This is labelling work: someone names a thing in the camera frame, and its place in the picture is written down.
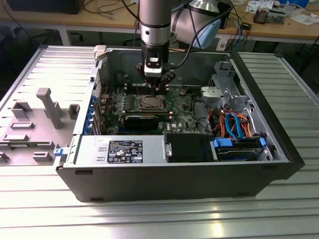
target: wooden desk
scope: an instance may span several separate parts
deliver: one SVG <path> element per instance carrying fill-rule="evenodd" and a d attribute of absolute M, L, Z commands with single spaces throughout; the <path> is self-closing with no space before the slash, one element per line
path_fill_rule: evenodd
<path fill-rule="evenodd" d="M 319 5 L 309 4 L 307 6 L 311 7 L 312 10 L 319 10 Z M 313 43 L 319 34 L 319 24 L 304 25 L 296 22 L 288 17 L 286 17 L 284 24 L 277 23 L 265 23 L 257 24 L 253 21 L 254 14 L 246 14 L 245 5 L 236 6 L 238 15 L 242 18 L 244 22 L 252 24 L 249 40 L 256 41 L 274 41 L 274 42 L 291 42 L 291 43 Z M 237 29 L 235 28 L 232 21 L 228 21 L 225 29 L 220 29 L 218 31 L 222 36 L 220 37 L 221 46 L 225 45 L 228 39 L 234 37 Z"/>
<path fill-rule="evenodd" d="M 112 10 L 122 7 L 123 4 L 119 2 L 115 6 L 104 7 L 103 10 Z M 137 4 L 129 8 L 137 12 Z M 9 5 L 6 9 L 10 14 L 25 28 L 41 28 L 41 29 L 55 29 L 60 32 L 63 45 L 71 45 L 67 31 L 98 31 L 98 32 L 134 32 L 134 18 L 125 8 L 114 12 L 114 20 L 104 17 L 100 14 L 94 14 L 81 9 L 77 15 L 62 14 L 62 13 L 43 13 L 43 12 L 29 12 L 29 11 L 12 11 Z M 87 6 L 87 9 L 96 11 L 94 3 Z M 0 4 L 0 26 L 17 27 L 11 17 L 3 9 Z"/>
<path fill-rule="evenodd" d="M 105 10 L 111 10 L 123 6 L 118 3 L 115 6 L 105 7 Z M 319 6 L 309 4 L 312 10 L 316 10 Z M 114 12 L 114 20 L 110 20 L 99 14 L 89 13 L 81 10 L 77 15 L 68 15 L 61 13 L 41 13 L 41 12 L 19 12 L 11 11 L 7 5 L 6 8 L 12 16 L 23 27 L 44 28 L 59 30 L 63 45 L 70 45 L 67 31 L 99 31 L 99 32 L 134 32 L 134 18 L 127 12 L 125 8 Z M 94 3 L 87 6 L 91 11 L 96 11 Z M 236 6 L 238 14 L 245 18 L 243 21 L 252 24 L 248 39 L 258 41 L 275 41 L 275 42 L 293 42 L 293 43 L 313 43 L 319 33 L 319 24 L 305 26 L 301 23 L 285 19 L 284 24 L 266 23 L 256 24 L 253 22 L 253 14 L 246 15 L 246 6 Z M 130 9 L 137 12 L 137 5 L 133 5 Z M 0 7 L 1 25 L 16 27 L 17 24 L 12 21 L 5 10 Z M 237 29 L 231 21 L 228 21 L 226 29 L 218 31 L 216 38 L 219 38 L 218 50 L 224 50 L 225 43 L 236 34 Z"/>

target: robot end effector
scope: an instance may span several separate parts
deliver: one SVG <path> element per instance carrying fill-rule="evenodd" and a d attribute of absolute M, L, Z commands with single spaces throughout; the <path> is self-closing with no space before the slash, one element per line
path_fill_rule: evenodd
<path fill-rule="evenodd" d="M 178 40 L 195 47 L 206 48 L 220 27 L 220 19 L 214 21 L 216 16 L 220 15 L 217 1 L 206 1 L 214 2 L 215 12 L 197 8 L 196 4 L 193 4 L 197 1 L 192 1 L 190 5 L 188 2 L 190 1 L 140 0 L 142 63 L 138 64 L 136 69 L 144 81 L 156 90 L 175 77 L 171 71 L 174 67 L 168 63 L 171 29 L 177 34 Z M 191 41 L 196 37 L 193 24 L 199 31 L 196 34 L 198 41 Z"/>

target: electronic equipment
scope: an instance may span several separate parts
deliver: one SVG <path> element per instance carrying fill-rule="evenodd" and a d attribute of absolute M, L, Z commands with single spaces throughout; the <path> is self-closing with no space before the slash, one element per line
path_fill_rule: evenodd
<path fill-rule="evenodd" d="M 275 56 L 168 54 L 170 11 L 186 3 L 141 0 L 142 48 L 96 46 L 81 104 L 63 102 L 61 108 L 49 88 L 39 88 L 31 105 L 14 102 L 0 159 L 19 161 L 23 153 L 36 162 L 54 160 L 56 172 L 82 202 L 255 196 L 303 167 L 257 85 L 267 74 L 246 66 L 258 58 L 283 64 Z M 196 34 L 190 21 L 188 29 L 175 33 L 192 36 L 185 42 L 193 46 L 205 29 L 214 36 L 231 9 L 229 4 L 217 18 L 199 16 Z M 281 74 L 283 80 L 292 77 L 289 71 Z"/>
<path fill-rule="evenodd" d="M 284 24 L 286 15 L 281 10 L 270 9 L 266 22 Z"/>
<path fill-rule="evenodd" d="M 259 24 L 264 24 L 267 20 L 268 14 L 269 14 L 268 8 L 258 7 L 253 18 L 254 22 Z"/>
<path fill-rule="evenodd" d="M 78 14 L 85 0 L 7 0 L 12 11 Z"/>

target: label sticker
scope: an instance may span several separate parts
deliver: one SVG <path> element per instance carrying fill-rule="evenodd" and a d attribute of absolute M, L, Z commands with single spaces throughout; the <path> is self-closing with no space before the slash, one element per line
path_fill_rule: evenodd
<path fill-rule="evenodd" d="M 143 163 L 142 140 L 109 142 L 108 163 Z"/>

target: floor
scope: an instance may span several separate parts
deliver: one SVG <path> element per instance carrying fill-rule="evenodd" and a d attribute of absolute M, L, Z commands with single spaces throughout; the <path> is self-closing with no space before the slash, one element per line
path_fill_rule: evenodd
<path fill-rule="evenodd" d="M 3 38 L 0 35 L 0 99 L 7 92 L 11 84 L 17 78 L 19 73 L 25 67 L 29 59 L 32 57 L 37 49 L 35 43 L 28 41 L 27 34 L 22 29 L 16 29 L 16 38 L 11 39 L 9 37 Z M 28 32 L 33 34 L 43 33 L 43 30 L 28 29 Z M 84 40 L 81 40 L 78 35 L 71 35 L 72 44 L 75 46 L 95 46 L 98 44 L 106 44 L 110 46 L 122 46 L 125 39 L 130 39 L 133 34 L 129 33 L 103 33 L 103 42 L 99 39 L 97 32 L 82 32 Z M 46 44 L 50 45 L 62 45 L 58 35 L 50 37 Z M 35 39 L 36 42 L 42 43 L 45 37 Z M 217 40 L 215 40 L 207 50 L 214 50 L 217 46 Z M 255 52 L 271 52 L 274 46 L 273 42 L 258 42 L 255 46 L 255 41 L 248 40 L 244 51 L 255 51 Z M 311 45 L 306 45 L 300 52 L 300 56 L 296 53 L 300 50 L 300 44 L 292 43 L 280 43 L 275 49 L 276 53 L 281 53 L 286 60 L 298 71 L 301 63 L 304 60 L 304 56 L 307 55 Z M 317 94 L 319 92 L 319 85 L 315 82 L 315 79 L 319 76 L 319 58 L 317 57 L 308 66 L 302 75 L 302 78 L 307 82 L 311 89 Z"/>

